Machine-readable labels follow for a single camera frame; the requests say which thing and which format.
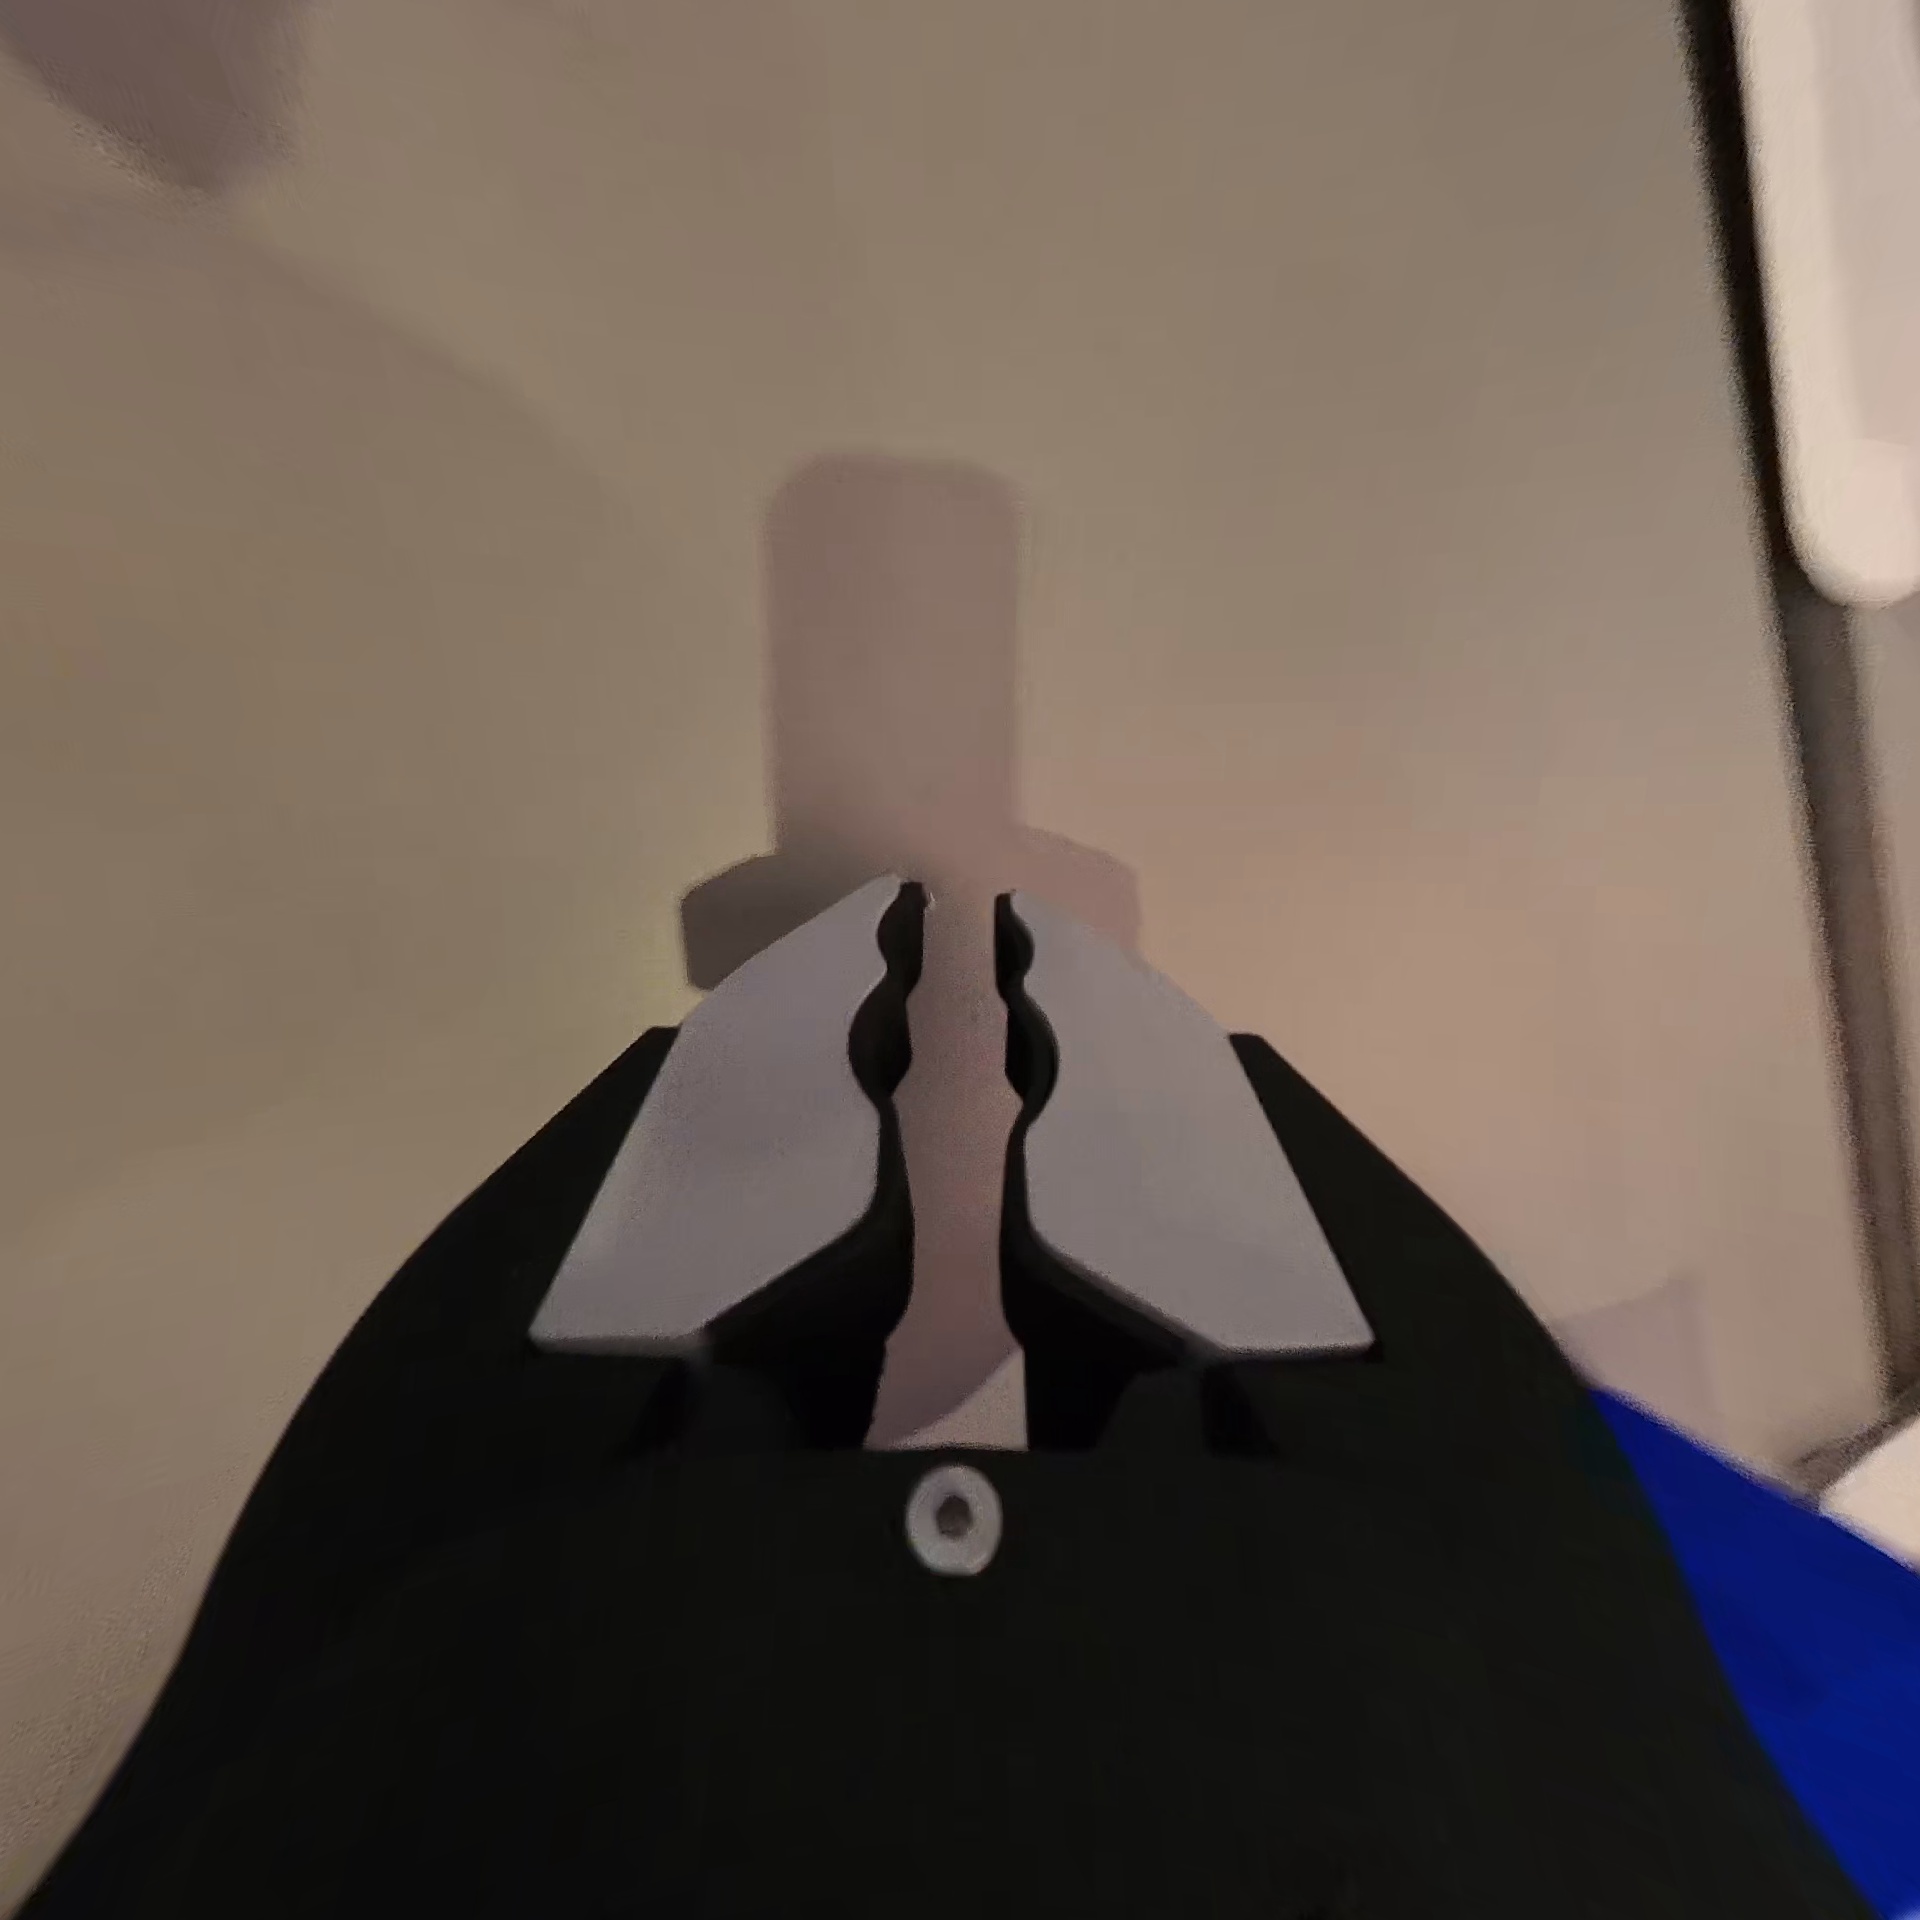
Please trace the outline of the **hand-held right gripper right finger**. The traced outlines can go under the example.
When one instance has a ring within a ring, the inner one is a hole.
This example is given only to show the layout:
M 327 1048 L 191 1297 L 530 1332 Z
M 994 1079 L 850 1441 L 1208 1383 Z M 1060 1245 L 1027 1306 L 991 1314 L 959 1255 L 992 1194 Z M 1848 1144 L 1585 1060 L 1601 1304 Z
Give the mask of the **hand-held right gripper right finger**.
M 1369 1354 L 1228 1029 L 1040 896 L 998 900 L 994 951 L 1019 1097 L 1000 1273 L 1022 1344 L 1080 1331 L 1170 1360 Z

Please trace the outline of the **printed paper sheet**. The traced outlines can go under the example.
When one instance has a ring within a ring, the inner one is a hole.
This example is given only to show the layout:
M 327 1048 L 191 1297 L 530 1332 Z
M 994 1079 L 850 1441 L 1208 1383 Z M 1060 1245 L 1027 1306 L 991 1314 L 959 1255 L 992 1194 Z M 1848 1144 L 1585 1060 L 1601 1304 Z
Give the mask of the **printed paper sheet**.
M 1817 1498 L 1817 1509 L 1919 1571 L 1919 1423 L 1882 1436 Z

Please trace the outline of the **white document stand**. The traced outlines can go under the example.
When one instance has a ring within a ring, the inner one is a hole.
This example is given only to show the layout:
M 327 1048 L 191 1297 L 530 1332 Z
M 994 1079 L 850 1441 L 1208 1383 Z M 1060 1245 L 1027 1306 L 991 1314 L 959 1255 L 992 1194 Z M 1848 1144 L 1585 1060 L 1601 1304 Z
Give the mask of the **white document stand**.
M 1919 591 L 1919 4 L 1736 3 L 1792 552 L 1844 609 Z

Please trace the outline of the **blue plastic bin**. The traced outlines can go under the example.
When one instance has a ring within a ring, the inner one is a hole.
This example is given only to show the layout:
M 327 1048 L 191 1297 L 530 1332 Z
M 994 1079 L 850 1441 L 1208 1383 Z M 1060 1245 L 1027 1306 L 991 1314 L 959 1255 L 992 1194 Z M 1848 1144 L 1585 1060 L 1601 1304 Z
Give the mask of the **blue plastic bin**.
M 1919 1915 L 1919 1576 L 1632 1399 L 1593 1399 L 1732 1691 L 1880 1915 Z

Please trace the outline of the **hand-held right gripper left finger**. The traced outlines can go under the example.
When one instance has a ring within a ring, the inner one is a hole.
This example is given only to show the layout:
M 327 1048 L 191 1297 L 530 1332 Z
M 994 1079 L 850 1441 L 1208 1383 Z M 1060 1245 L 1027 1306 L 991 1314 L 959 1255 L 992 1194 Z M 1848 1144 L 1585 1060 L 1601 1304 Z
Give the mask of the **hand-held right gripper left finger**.
M 680 1027 L 535 1320 L 550 1354 L 682 1355 L 908 1211 L 927 892 L 879 876 L 737 967 Z

